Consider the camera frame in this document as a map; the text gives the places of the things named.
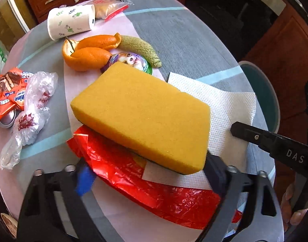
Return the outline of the white floral paper cup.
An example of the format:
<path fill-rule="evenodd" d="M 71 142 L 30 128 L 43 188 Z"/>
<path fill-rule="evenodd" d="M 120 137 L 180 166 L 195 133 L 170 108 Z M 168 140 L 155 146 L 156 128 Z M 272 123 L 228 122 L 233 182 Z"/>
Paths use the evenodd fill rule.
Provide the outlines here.
<path fill-rule="evenodd" d="M 54 8 L 47 17 L 49 37 L 58 39 L 90 31 L 95 25 L 95 7 L 93 4 Z"/>

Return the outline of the black built-in oven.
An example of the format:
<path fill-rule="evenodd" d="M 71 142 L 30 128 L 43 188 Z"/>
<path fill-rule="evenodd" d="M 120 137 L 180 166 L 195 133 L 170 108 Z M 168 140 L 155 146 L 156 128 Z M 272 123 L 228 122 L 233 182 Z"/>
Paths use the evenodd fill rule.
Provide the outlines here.
<path fill-rule="evenodd" d="M 286 7 L 284 0 L 186 0 L 186 7 L 241 61 Z"/>

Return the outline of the red plastic bag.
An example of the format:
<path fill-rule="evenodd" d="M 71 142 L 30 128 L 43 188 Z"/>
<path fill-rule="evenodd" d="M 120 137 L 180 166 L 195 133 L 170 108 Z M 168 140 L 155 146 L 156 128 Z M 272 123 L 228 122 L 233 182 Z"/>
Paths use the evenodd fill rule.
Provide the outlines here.
<path fill-rule="evenodd" d="M 78 128 L 67 144 L 102 181 L 167 221 L 203 229 L 218 208 L 220 197 L 211 190 L 174 187 L 142 179 L 146 159 L 87 126 Z"/>

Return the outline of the white paper towel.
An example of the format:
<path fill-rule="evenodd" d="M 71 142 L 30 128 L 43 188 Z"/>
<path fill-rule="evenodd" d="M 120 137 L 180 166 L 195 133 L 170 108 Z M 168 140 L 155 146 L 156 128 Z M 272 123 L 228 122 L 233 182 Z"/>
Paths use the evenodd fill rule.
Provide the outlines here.
<path fill-rule="evenodd" d="M 255 94 L 222 91 L 176 73 L 170 73 L 168 83 L 210 106 L 208 150 L 220 156 L 226 165 L 246 172 L 248 143 L 232 136 L 230 129 L 237 121 L 252 124 L 256 113 Z M 181 175 L 150 161 L 146 163 L 142 179 L 175 187 L 211 190 L 203 171 Z"/>

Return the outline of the red cola can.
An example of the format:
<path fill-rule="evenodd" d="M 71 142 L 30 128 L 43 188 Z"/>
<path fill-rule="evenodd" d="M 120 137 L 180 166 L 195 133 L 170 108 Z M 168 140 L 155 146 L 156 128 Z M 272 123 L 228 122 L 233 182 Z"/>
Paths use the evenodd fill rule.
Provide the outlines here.
<path fill-rule="evenodd" d="M 0 119 L 0 127 L 1 128 L 10 128 L 13 126 L 14 121 L 16 119 L 16 115 L 17 115 L 17 110 L 11 110 L 10 112 L 8 112 L 6 115 L 4 115 L 1 119 Z"/>

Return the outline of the clear plastic bag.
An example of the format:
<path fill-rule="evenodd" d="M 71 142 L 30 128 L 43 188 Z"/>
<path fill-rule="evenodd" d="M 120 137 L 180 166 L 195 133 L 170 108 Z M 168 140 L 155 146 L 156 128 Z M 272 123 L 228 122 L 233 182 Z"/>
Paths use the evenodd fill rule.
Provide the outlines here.
<path fill-rule="evenodd" d="M 9 141 L 0 153 L 0 167 L 11 170 L 20 161 L 22 147 L 33 144 L 50 118 L 47 107 L 58 85 L 58 74 L 37 72 L 24 89 L 24 111 L 16 117 Z"/>

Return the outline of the round dog picture lid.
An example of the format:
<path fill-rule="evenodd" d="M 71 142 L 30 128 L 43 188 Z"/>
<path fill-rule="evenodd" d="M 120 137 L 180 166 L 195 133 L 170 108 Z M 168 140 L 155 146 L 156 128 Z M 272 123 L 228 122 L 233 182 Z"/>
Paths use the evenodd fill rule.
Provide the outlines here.
<path fill-rule="evenodd" d="M 147 62 L 147 60 L 142 56 L 132 52 L 119 52 L 117 54 L 113 54 L 109 58 L 107 64 L 104 67 L 102 67 L 100 71 L 104 73 L 111 65 L 117 62 L 125 63 L 142 72 L 152 75 L 152 67 Z"/>

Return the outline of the teal trash bin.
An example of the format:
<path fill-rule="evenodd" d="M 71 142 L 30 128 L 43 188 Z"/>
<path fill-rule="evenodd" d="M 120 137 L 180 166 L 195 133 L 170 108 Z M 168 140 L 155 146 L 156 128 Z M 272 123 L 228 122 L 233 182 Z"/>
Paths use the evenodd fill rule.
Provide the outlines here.
<path fill-rule="evenodd" d="M 278 133 L 280 127 L 280 106 L 275 89 L 264 72 L 249 61 L 240 61 L 239 66 L 246 75 L 261 106 L 268 130 Z"/>

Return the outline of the striped grey pink tablecloth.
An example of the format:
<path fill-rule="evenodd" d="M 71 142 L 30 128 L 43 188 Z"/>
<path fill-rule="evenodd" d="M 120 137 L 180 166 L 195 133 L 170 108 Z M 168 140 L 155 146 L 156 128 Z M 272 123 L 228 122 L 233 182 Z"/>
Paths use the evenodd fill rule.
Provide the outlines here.
<path fill-rule="evenodd" d="M 159 55 L 163 78 L 177 73 L 230 92 L 250 92 L 250 83 L 237 61 L 214 32 L 177 0 L 127 0 L 126 13 L 108 22 L 97 21 L 80 40 L 98 34 L 138 36 Z M 49 100 L 50 119 L 34 144 L 25 147 L 12 170 L 0 169 L 0 192 L 9 213 L 18 218 L 25 191 L 35 170 L 58 172 L 78 161 L 67 140 L 79 127 L 70 102 L 98 71 L 79 79 L 62 57 L 63 41 L 50 39 L 43 22 L 25 34 L 10 50 L 4 71 L 19 67 L 27 72 L 55 72 L 58 87 Z M 195 241 L 201 231 L 164 220 L 114 190 L 101 179 L 83 196 L 92 219 L 107 241 Z"/>

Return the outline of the yellow sponge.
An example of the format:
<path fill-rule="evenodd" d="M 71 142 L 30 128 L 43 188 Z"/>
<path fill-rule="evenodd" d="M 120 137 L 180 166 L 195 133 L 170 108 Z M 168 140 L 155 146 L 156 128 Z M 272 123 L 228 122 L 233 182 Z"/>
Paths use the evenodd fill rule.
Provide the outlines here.
<path fill-rule="evenodd" d="M 174 172 L 201 171 L 210 108 L 167 82 L 118 62 L 70 104 L 77 120 Z"/>

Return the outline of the orange peel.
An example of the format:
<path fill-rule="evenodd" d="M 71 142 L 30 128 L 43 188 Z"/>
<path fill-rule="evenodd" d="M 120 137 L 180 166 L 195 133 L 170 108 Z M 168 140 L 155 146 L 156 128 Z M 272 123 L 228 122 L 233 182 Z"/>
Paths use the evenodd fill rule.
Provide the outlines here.
<path fill-rule="evenodd" d="M 100 34 L 80 41 L 66 38 L 62 46 L 64 62 L 78 72 L 101 69 L 106 66 L 112 54 L 121 43 L 119 33 L 115 35 Z"/>

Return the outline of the orange snack wrapper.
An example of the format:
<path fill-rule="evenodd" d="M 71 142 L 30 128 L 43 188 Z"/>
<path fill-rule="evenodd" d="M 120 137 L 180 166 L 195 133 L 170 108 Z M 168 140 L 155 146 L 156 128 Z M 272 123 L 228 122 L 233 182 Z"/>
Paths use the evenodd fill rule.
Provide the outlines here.
<path fill-rule="evenodd" d="M 26 87 L 32 76 L 33 73 L 17 67 L 0 75 L 0 120 L 12 110 L 24 111 Z"/>

